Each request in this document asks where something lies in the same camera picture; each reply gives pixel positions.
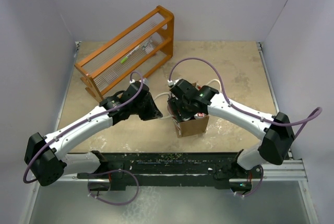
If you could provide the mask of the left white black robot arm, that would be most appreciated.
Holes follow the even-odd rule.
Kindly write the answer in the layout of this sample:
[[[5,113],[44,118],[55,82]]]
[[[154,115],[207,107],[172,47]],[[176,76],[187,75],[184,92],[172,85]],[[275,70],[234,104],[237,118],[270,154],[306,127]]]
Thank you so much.
[[[50,134],[34,133],[28,139],[24,161],[27,170],[35,176],[41,186],[48,186],[62,175],[78,169],[83,164],[82,173],[91,173],[102,178],[107,173],[106,163],[95,152],[71,157],[69,152],[92,135],[112,127],[120,121],[137,115],[142,121],[162,117],[149,87],[139,81],[126,90],[116,92],[103,99],[91,112],[70,125]]]

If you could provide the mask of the watermelon print canvas bag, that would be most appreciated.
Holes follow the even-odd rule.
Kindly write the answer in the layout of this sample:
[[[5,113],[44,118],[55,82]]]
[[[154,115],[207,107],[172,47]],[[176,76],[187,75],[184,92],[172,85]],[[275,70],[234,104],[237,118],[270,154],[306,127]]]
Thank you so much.
[[[171,97],[171,94],[170,91],[166,93],[166,95],[168,96],[167,107],[166,107],[169,114],[168,117],[172,119],[176,130],[176,134],[179,138],[203,134],[207,129],[209,121],[208,106],[211,105],[210,100],[213,98],[213,96],[219,94],[219,90],[204,85],[201,86],[201,89],[198,93],[199,95],[196,95],[192,101],[195,102],[195,107],[200,108],[200,110],[202,110],[203,113],[207,114],[207,117],[201,120],[193,119],[180,123],[176,122],[175,118],[173,117],[173,115],[170,114],[168,110],[168,99]]]

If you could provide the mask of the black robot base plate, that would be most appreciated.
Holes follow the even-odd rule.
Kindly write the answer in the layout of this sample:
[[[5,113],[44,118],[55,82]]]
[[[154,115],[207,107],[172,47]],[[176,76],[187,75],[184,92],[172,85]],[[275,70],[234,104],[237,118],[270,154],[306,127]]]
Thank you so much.
[[[246,171],[237,167],[235,152],[104,152],[95,151],[101,165],[81,172],[79,179],[102,182],[93,189],[124,190],[127,186],[214,187],[250,191],[251,180],[260,179],[260,166]]]

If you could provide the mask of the silver blue red can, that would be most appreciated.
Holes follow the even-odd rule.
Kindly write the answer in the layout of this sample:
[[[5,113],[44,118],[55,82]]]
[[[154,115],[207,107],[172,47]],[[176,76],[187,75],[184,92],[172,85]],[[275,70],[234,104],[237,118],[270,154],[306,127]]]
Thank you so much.
[[[205,114],[205,113],[196,113],[196,114],[194,115],[194,118],[195,118],[196,120],[205,119],[206,117],[207,117],[207,114]]]

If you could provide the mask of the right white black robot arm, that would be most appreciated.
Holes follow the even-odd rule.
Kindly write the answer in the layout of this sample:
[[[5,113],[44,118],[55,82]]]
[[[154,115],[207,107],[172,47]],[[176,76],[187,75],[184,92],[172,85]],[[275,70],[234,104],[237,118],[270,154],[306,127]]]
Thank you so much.
[[[188,120],[197,113],[227,120],[253,134],[259,142],[237,153],[232,172],[243,178],[255,166],[266,162],[281,165],[295,139],[289,118],[284,113],[262,113],[233,100],[204,85],[196,88],[185,79],[168,82],[171,98],[168,104],[178,120]]]

